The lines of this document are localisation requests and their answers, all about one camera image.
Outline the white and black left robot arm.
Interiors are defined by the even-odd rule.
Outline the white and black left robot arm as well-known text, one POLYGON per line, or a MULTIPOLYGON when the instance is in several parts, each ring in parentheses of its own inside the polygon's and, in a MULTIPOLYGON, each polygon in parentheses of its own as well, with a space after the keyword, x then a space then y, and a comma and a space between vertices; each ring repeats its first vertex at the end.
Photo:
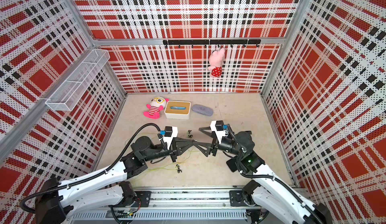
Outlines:
POLYGON ((47 180, 41 190, 20 202, 37 224, 62 224, 76 214, 104 206, 126 207, 139 200, 129 179, 148 168, 147 163, 170 157, 176 161, 196 140, 178 137, 176 127, 161 130, 155 123, 140 127, 109 166, 81 177, 47 180))

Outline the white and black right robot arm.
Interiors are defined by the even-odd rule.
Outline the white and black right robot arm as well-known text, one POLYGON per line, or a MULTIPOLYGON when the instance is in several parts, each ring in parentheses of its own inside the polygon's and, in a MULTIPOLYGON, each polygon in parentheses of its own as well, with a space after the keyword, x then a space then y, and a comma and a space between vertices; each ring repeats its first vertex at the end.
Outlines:
POLYGON ((235 134, 228 124, 202 127, 212 137, 212 150, 233 155, 227 164, 250 181, 244 187, 245 203, 256 204, 284 224, 330 224, 332 215, 322 203, 315 204, 279 178, 254 151, 252 132, 235 134))

